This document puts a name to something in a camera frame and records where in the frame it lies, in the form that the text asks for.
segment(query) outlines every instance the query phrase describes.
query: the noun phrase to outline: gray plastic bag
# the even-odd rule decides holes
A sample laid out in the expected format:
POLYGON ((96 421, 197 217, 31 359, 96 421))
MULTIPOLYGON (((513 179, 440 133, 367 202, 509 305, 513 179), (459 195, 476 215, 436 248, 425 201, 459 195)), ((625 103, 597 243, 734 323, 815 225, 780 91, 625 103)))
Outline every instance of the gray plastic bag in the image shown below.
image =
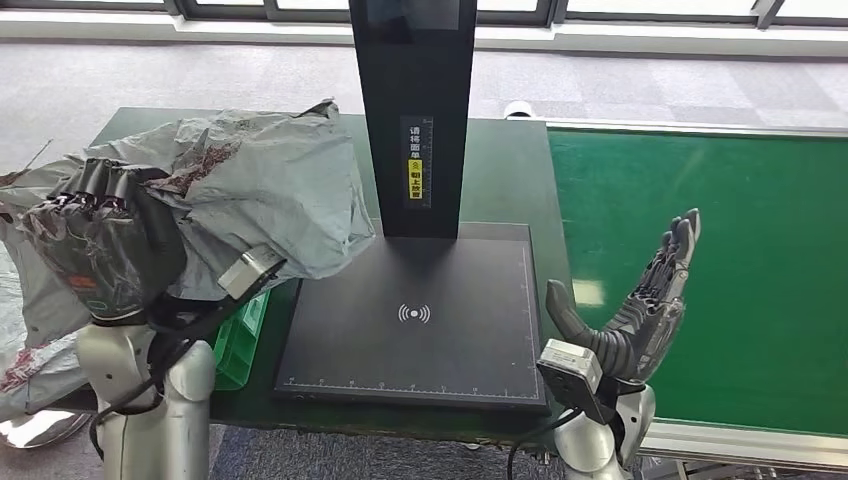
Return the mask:
POLYGON ((87 158, 159 167, 146 185, 171 207, 188 254, 169 288, 217 300, 218 277, 265 243, 288 261, 277 280, 322 278, 344 268, 374 236, 350 136, 338 108, 300 115, 226 111, 185 119, 0 177, 0 421, 33 412, 85 383, 74 351, 89 312, 48 270, 18 228, 87 158))

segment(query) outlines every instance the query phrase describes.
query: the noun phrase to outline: label sticker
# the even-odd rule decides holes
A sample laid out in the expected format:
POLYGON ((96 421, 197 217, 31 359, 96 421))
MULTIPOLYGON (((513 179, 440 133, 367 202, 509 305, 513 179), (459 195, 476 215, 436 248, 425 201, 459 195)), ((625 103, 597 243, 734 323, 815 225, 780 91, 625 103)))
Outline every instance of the label sticker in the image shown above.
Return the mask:
POLYGON ((400 119, 406 208, 430 208, 433 171, 433 117, 400 119))

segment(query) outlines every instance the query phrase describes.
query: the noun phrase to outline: gray carpet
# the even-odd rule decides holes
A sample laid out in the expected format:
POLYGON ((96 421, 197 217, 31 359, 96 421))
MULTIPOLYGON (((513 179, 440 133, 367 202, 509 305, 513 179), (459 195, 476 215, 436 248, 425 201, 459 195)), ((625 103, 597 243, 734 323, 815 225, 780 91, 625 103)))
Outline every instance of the gray carpet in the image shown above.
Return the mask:
MULTIPOLYGON (((120 106, 294 111, 335 96, 362 113, 349 48, 0 44, 0 169, 86 145, 120 106)), ((526 100, 549 117, 848 128, 848 64, 475 55, 470 112, 526 100)), ((216 427, 214 479, 497 479, 506 453, 383 437, 216 427)), ((517 478, 561 478, 519 455, 517 478)), ((0 479, 99 478, 85 435, 0 448, 0 479)))

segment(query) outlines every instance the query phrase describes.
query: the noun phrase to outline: vertical black pole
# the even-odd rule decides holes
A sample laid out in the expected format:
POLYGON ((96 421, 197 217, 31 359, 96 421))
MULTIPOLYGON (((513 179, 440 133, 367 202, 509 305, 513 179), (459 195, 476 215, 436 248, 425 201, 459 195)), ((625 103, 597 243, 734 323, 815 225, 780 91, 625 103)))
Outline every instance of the vertical black pole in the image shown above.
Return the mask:
POLYGON ((456 238, 476 0, 350 0, 386 236, 456 238))

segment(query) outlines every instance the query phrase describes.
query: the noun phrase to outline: black platform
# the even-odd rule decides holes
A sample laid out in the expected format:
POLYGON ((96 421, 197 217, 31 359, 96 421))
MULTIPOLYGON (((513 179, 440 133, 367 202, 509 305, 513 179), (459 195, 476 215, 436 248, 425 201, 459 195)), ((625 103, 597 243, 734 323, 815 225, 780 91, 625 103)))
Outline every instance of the black platform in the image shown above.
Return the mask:
POLYGON ((302 283, 275 392, 548 414, 534 279, 526 225, 378 236, 340 274, 302 283))

